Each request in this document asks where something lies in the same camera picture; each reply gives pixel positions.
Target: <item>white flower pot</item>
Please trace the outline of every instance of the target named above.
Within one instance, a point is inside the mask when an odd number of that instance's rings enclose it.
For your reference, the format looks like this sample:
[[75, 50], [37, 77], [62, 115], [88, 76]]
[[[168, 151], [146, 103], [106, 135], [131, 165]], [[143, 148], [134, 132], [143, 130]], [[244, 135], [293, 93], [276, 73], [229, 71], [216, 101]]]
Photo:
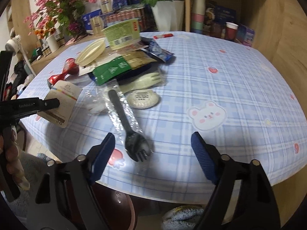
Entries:
[[56, 38], [54, 37], [54, 35], [50, 35], [49, 37], [47, 37], [46, 42], [47, 42], [51, 52], [55, 52], [56, 50], [59, 49], [59, 45], [56, 42]]
[[159, 1], [151, 7], [158, 31], [181, 31], [185, 1]]

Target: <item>white desk lamp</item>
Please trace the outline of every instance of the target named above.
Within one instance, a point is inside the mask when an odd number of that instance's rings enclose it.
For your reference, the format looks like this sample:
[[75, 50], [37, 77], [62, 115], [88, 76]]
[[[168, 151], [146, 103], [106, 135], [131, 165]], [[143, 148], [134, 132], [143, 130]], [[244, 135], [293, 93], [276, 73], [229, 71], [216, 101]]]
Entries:
[[31, 63], [29, 59], [27, 58], [26, 53], [23, 50], [20, 40], [21, 40], [20, 35], [17, 35], [14, 38], [8, 40], [7, 43], [5, 44], [5, 50], [13, 52], [13, 56], [16, 55], [16, 53], [20, 50], [32, 74], [36, 76], [33, 68], [31, 67]]

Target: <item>bear print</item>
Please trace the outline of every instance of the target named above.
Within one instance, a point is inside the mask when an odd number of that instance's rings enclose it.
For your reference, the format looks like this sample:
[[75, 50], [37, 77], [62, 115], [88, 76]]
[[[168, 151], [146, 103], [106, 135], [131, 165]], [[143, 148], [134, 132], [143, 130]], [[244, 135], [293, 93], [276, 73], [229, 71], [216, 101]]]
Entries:
[[188, 110], [193, 126], [200, 131], [210, 131], [221, 126], [226, 118], [226, 111], [213, 101], [206, 101], [201, 109], [193, 107]]

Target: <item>metal screw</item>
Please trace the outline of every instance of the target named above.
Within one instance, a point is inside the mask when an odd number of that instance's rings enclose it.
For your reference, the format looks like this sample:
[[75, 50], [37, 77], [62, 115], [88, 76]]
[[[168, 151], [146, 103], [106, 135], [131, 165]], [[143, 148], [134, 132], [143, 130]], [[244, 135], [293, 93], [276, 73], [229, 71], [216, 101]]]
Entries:
[[258, 160], [256, 160], [256, 159], [252, 160], [251, 162], [252, 162], [252, 164], [254, 164], [255, 166], [259, 166], [259, 165], [260, 165], [260, 162], [259, 162]]
[[78, 157], [77, 157], [77, 160], [79, 161], [79, 162], [82, 162], [82, 161], [84, 161], [86, 159], [86, 155], [79, 155]]
[[223, 154], [223, 155], [221, 155], [221, 159], [222, 159], [223, 161], [229, 161], [229, 160], [230, 160], [230, 157], [229, 157], [229, 155]]
[[52, 165], [54, 165], [56, 162], [54, 161], [54, 160], [49, 160], [48, 162], [47, 162], [47, 166], [48, 167], [51, 167]]

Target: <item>human hand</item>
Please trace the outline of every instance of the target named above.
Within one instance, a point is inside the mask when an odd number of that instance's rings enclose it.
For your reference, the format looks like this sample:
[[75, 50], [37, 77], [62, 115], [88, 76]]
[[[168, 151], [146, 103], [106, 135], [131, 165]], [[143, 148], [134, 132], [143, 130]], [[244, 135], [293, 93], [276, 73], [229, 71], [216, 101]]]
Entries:
[[[25, 178], [25, 172], [19, 160], [21, 150], [16, 144], [17, 135], [14, 130], [11, 133], [11, 146], [6, 149], [5, 156], [7, 159], [7, 172], [13, 176], [15, 183], [23, 190], [30, 189], [30, 183]], [[4, 141], [3, 137], [0, 136], [0, 154], [3, 152]]]

